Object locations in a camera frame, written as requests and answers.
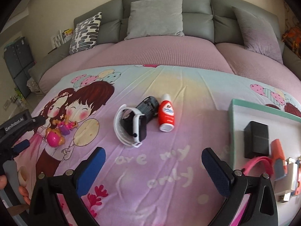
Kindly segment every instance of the black cube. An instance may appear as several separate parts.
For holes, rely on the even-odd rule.
[[[268,126],[250,121],[244,129],[244,157],[269,156]]]

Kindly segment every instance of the black and white pillow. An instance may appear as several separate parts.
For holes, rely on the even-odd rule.
[[[101,12],[76,25],[71,39],[70,55],[96,46],[100,21]]]

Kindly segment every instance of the wall outlet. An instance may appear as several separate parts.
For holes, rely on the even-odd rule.
[[[7,109],[8,109],[8,107],[11,105],[11,101],[8,99],[6,102],[5,102],[5,104],[3,105],[3,109],[5,110],[5,111],[7,111]]]

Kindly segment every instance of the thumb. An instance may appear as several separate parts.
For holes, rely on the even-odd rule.
[[[5,175],[0,176],[0,189],[4,189],[7,184],[7,178]]]

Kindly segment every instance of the bottle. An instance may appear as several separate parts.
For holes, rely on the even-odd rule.
[[[162,132],[170,132],[174,129],[175,112],[169,94],[164,94],[158,111],[158,120]]]

